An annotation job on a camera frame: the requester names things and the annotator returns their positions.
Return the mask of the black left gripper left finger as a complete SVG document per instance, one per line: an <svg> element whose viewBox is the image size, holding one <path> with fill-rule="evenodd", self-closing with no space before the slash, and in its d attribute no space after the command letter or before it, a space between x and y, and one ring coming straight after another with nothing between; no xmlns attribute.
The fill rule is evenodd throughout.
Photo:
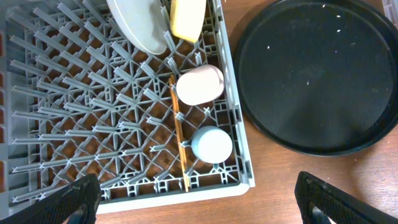
<svg viewBox="0 0 398 224"><path fill-rule="evenodd" d="M93 224L101 201L99 181L88 174L45 199L1 220L1 223Z"/></svg>

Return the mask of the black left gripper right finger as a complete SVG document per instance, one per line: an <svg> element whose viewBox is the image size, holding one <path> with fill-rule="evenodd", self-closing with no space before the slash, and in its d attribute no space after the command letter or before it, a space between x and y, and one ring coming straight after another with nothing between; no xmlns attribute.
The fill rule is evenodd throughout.
<svg viewBox="0 0 398 224"><path fill-rule="evenodd" d="M305 171L297 177L295 198L304 224L397 223L397 218Z"/></svg>

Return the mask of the wooden chopstick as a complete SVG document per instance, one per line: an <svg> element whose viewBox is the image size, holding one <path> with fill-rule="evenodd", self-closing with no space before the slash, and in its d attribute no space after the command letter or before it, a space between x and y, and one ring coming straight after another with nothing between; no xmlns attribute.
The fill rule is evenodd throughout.
<svg viewBox="0 0 398 224"><path fill-rule="evenodd" d="M176 136L177 136L178 151L179 151L179 155L180 155L180 163L181 163L181 168L182 168L184 188L185 188L186 192L189 192L190 179L189 179L188 175L185 173L185 171L187 169L187 157L186 157L186 153L185 153L185 147L182 145L182 141L183 141L182 125L181 125L180 120L177 118L177 115L179 114L180 110L179 110L177 94L173 91L174 85L175 85L175 76L174 76L174 74L171 74L171 76L169 78L169 88L170 88L170 95L172 98L173 117L174 117L175 131L176 131Z"/></svg>

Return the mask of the blue plastic cup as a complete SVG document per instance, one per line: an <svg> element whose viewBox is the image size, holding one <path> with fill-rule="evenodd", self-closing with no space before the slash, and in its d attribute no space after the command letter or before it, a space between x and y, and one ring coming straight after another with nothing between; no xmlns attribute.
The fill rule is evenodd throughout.
<svg viewBox="0 0 398 224"><path fill-rule="evenodd" d="M191 148L203 162L219 164L227 160L233 151L233 142L227 132L216 126L204 126L192 136Z"/></svg>

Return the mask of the pink plastic cup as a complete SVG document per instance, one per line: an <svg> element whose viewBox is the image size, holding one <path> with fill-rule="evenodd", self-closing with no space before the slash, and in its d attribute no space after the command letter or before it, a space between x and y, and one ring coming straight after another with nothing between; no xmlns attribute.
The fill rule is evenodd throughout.
<svg viewBox="0 0 398 224"><path fill-rule="evenodd" d="M184 73L176 84L177 96L195 106L217 99L224 92L224 75L213 65L202 65Z"/></svg>

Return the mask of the white round plate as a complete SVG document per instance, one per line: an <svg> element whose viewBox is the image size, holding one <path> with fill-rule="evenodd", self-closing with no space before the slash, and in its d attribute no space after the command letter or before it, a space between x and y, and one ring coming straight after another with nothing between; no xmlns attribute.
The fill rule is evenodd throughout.
<svg viewBox="0 0 398 224"><path fill-rule="evenodd" d="M124 36L139 50L160 55L167 49L168 26L160 0L107 0Z"/></svg>

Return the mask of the yellow bowl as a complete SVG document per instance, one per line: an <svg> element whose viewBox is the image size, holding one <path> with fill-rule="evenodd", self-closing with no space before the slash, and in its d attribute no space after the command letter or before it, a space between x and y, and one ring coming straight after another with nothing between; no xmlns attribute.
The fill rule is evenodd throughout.
<svg viewBox="0 0 398 224"><path fill-rule="evenodd" d="M170 28L174 36L195 43L201 33L206 0L172 0Z"/></svg>

